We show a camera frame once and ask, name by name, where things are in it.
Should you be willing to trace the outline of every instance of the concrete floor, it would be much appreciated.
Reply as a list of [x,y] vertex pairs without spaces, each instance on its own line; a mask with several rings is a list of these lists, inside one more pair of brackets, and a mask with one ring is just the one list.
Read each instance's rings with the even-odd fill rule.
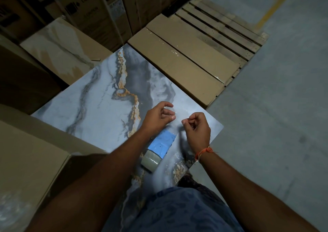
[[[279,0],[211,0],[258,23]],[[328,0],[286,0],[270,37],[208,112],[224,125],[211,144],[246,177],[328,231]],[[199,163],[195,180],[218,193]]]

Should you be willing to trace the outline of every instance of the orange thread bracelet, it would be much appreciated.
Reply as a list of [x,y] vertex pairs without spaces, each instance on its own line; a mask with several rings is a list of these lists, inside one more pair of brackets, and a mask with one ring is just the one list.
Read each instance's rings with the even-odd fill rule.
[[211,147],[207,147],[199,152],[196,153],[195,155],[195,160],[199,160],[199,157],[204,153],[204,152],[208,152],[208,153],[213,153],[213,149]]

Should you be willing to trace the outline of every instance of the yellow floor line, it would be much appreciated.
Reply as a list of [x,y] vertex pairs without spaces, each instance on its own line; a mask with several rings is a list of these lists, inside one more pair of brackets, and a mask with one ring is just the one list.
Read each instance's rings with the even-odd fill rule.
[[255,25],[255,28],[260,29],[284,2],[285,0],[277,0],[270,10],[268,10],[268,12]]

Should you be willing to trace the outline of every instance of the person's right hand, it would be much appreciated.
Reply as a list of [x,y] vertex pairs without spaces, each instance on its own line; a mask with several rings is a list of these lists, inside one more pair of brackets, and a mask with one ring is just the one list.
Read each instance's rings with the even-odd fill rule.
[[188,143],[195,154],[210,146],[211,129],[204,113],[193,113],[181,122],[186,130]]

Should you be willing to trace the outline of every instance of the hand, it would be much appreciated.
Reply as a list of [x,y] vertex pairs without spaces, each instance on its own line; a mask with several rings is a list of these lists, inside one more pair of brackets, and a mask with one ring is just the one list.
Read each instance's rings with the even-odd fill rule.
[[211,129],[204,113],[193,113],[181,122],[186,130],[188,143],[195,154],[209,147]]
[[146,132],[150,137],[159,134],[168,123],[176,118],[172,110],[165,109],[164,107],[172,108],[173,104],[170,102],[160,102],[147,111],[140,129]]

